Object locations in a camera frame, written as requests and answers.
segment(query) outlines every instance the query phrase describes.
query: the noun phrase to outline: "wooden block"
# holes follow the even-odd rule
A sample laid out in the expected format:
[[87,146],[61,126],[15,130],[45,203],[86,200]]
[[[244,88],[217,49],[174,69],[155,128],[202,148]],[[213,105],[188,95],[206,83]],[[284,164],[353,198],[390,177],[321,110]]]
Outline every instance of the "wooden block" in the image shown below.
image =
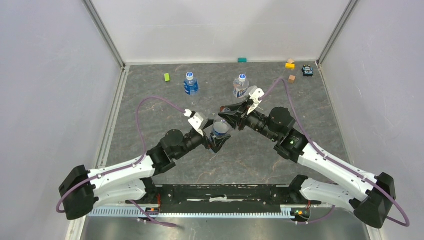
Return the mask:
[[296,77],[295,77],[295,76],[290,75],[290,76],[288,77],[288,83],[289,83],[289,84],[294,84],[294,83],[295,83],[295,79],[296,79]]
[[286,63],[285,64],[285,68],[287,68],[287,69],[295,69],[295,65],[292,64],[292,63]]

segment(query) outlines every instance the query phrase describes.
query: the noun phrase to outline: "red wire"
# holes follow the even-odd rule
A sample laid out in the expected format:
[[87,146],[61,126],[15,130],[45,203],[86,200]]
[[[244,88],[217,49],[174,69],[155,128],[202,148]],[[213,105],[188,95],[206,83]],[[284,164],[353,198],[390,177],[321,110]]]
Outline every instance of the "red wire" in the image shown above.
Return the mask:
[[311,200],[308,200],[306,210],[309,210],[310,208],[311,208]]

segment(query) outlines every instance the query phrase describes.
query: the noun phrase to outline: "metal frame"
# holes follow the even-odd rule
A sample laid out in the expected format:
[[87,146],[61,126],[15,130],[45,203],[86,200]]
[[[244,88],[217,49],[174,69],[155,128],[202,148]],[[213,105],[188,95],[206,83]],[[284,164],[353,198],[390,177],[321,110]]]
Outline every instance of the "metal frame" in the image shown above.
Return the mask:
[[321,55],[316,61],[319,68],[321,68],[321,64],[324,62],[327,55],[329,54],[330,49],[333,47],[334,42],[336,41],[340,32],[343,30],[343,27],[345,26],[349,16],[351,15],[352,11],[355,9],[358,2],[359,0],[350,0],[349,3],[347,4],[346,9],[344,10],[343,14],[341,15],[341,18],[338,20],[338,23],[335,26],[335,29],[333,30],[330,38],[328,39],[328,42],[325,45],[324,50],[322,50]]
[[82,2],[87,8],[88,13],[90,13],[90,16],[93,19],[94,24],[96,25],[98,31],[100,32],[101,36],[103,37],[104,41],[106,42],[107,46],[112,52],[112,55],[115,58],[116,62],[121,67],[121,69],[124,69],[126,66],[125,62],[122,59],[120,53],[118,52],[118,49],[114,44],[114,41],[112,41],[112,38],[109,35],[105,25],[103,24],[103,21],[100,18],[99,13],[97,12],[92,0],[82,0]]
[[126,66],[119,78],[118,86],[116,88],[115,96],[113,99],[112,108],[109,114],[109,119],[107,120],[103,141],[101,143],[99,154],[97,155],[97,168],[106,167],[106,163],[108,161],[109,150],[111,149],[112,138],[114,136],[115,126],[117,124],[122,97],[124,96],[125,85],[127,84],[129,70],[130,66]]

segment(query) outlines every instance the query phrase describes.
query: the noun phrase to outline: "blue bottle label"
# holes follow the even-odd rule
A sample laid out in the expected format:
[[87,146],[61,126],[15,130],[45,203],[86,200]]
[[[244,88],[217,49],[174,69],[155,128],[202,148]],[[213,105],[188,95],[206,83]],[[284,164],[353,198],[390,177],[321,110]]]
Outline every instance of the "blue bottle label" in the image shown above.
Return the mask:
[[240,97],[242,97],[246,93],[247,90],[248,90],[247,88],[237,88],[237,87],[234,87],[234,89],[232,90],[232,92],[234,93],[234,95],[237,98],[240,98]]
[[194,85],[190,86],[186,82],[184,82],[184,90],[188,95],[195,95],[199,91],[199,85],[196,82]]

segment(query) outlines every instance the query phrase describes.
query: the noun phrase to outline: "purple cable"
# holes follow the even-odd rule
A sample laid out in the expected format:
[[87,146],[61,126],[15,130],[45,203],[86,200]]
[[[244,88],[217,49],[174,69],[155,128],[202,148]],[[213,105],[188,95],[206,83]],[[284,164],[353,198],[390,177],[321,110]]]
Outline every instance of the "purple cable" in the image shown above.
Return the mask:
[[[174,107],[176,110],[178,110],[178,111],[180,111],[181,113],[185,113],[186,111],[184,110],[184,109],[182,109],[182,108],[180,108],[180,107],[178,107],[177,105],[175,105],[175,104],[173,104],[172,102],[170,102],[169,100],[167,100],[167,99],[165,99],[165,98],[163,98],[163,97],[161,97],[161,96],[149,96],[149,97],[146,97],[146,98],[144,98],[143,100],[141,100],[140,101],[140,103],[138,104],[138,107],[137,107],[137,110],[135,111],[135,121],[136,121],[136,126],[137,126],[137,130],[138,130],[138,135],[140,136],[140,139],[141,139],[141,142],[142,142],[142,144],[143,144],[143,154],[141,155],[141,157],[134,163],[135,165],[137,165],[137,164],[139,164],[139,163],[141,163],[141,161],[144,159],[144,157],[145,157],[145,155],[146,155],[146,153],[147,153],[147,150],[146,150],[146,142],[145,142],[145,139],[144,139],[144,137],[143,137],[143,134],[142,134],[142,131],[140,130],[140,122],[139,122],[139,111],[140,111],[140,107],[143,105],[143,103],[145,102],[145,101],[147,101],[147,100],[149,100],[149,99],[159,99],[159,100],[162,100],[162,101],[164,101],[165,103],[167,103],[167,104],[169,104],[169,105],[171,105],[172,107]],[[88,183],[88,182],[90,182],[90,181],[92,181],[92,180],[94,180],[94,179],[97,179],[98,177],[99,177],[99,175],[101,176],[101,177],[104,177],[104,176],[106,176],[106,175],[108,175],[108,174],[111,174],[111,173],[116,173],[116,172],[118,172],[118,171],[121,171],[121,170],[124,170],[124,169],[127,169],[127,168],[131,168],[133,166],[133,164],[129,164],[129,165],[126,165],[126,166],[122,166],[122,167],[119,167],[119,168],[116,168],[116,169],[112,169],[112,170],[109,170],[109,171],[105,171],[104,173],[102,173],[102,174],[98,174],[98,175],[95,175],[95,176],[92,176],[92,177],[90,177],[90,178],[88,178],[88,179],[85,179],[84,181],[81,181],[80,183],[78,183],[77,185],[75,185],[75,186],[73,186],[71,189],[69,189],[69,191],[67,191],[61,198],[60,198],[60,200],[59,200],[59,202],[57,203],[57,205],[56,205],[56,212],[58,212],[58,213],[60,213],[60,214],[63,214],[63,213],[65,213],[65,211],[64,210],[61,210],[60,208],[61,208],[61,204],[64,202],[64,200],[73,192],[73,191],[75,191],[76,189],[78,189],[79,187],[81,187],[82,185],[84,185],[84,184],[86,184],[86,183]],[[140,206],[138,206],[137,205],[137,203],[136,202],[134,202],[134,201],[132,201],[132,203],[138,208],[138,209],[140,209],[141,210],[141,212],[142,213],[144,213],[149,219],[150,219],[150,216],[148,216],[141,208],[140,208]],[[173,224],[173,223],[167,223],[167,222],[161,222],[161,223],[159,223],[158,221],[156,221],[158,224],[161,224],[161,225],[163,225],[163,226],[166,226],[166,227],[175,227],[176,225],[175,224]]]
[[[272,90],[273,88],[280,82],[282,81],[282,83],[284,84],[284,88],[285,88],[285,92],[287,94],[287,98],[288,98],[288,102],[290,103],[291,106],[291,110],[293,111],[293,115],[294,118],[297,121],[297,124],[299,125],[300,130],[303,132],[303,134],[305,135],[307,141],[310,143],[310,145],[313,147],[313,149],[315,149],[315,151],[317,152],[317,154],[319,154],[321,157],[327,159],[328,161],[332,162],[333,164],[341,167],[342,169],[348,171],[349,173],[357,176],[360,179],[364,179],[364,176],[350,168],[348,168],[347,166],[339,163],[338,161],[332,159],[329,156],[325,156],[325,154],[323,152],[321,152],[318,147],[315,145],[315,143],[311,140],[311,137],[309,136],[309,134],[305,131],[304,127],[302,126],[301,122],[299,121],[299,117],[296,114],[296,110],[295,110],[295,106],[293,105],[293,101],[292,101],[292,96],[290,95],[290,91],[289,91],[289,85],[287,84],[286,80],[283,79],[283,77],[279,77],[277,80],[275,80],[275,82],[272,84],[271,88],[268,89],[268,91],[266,91],[265,95],[263,95],[261,98],[259,98],[259,100],[264,99]],[[405,222],[401,222],[397,219],[394,219],[392,217],[387,217],[388,220],[395,222],[401,226],[404,227],[409,227],[411,225],[410,219],[408,218],[406,212],[402,209],[402,207],[399,205],[398,202],[396,202],[386,191],[384,191],[384,189],[382,189],[381,187],[379,187],[377,184],[375,184],[374,182],[372,182],[371,180],[369,180],[368,178],[365,178],[365,182],[369,183],[370,185],[372,185],[374,188],[376,188],[378,191],[380,191],[387,199],[390,200],[391,203],[393,203],[393,205],[399,210],[400,214],[402,214],[402,217],[404,218]],[[318,222],[323,220],[324,218],[327,218],[329,215],[325,215],[324,217],[311,221],[309,223],[312,222]]]
[[141,213],[142,213],[142,214],[144,214],[144,215],[145,215],[148,219],[150,219],[151,223],[153,223],[153,224],[159,224],[159,225],[162,225],[162,226],[164,226],[164,227],[170,227],[170,228],[175,228],[175,227],[177,227],[177,226],[178,226],[178,225],[176,225],[176,224],[174,224],[174,223],[158,221],[158,220],[154,219],[153,217],[151,217],[148,213],[146,213],[146,212],[143,210],[143,208],[141,208],[141,207],[140,207],[140,206],[136,203],[136,201],[134,201],[134,200],[129,200],[129,202],[131,202],[132,204],[134,204],[134,205],[138,208],[138,210],[140,210],[140,211],[141,211]]

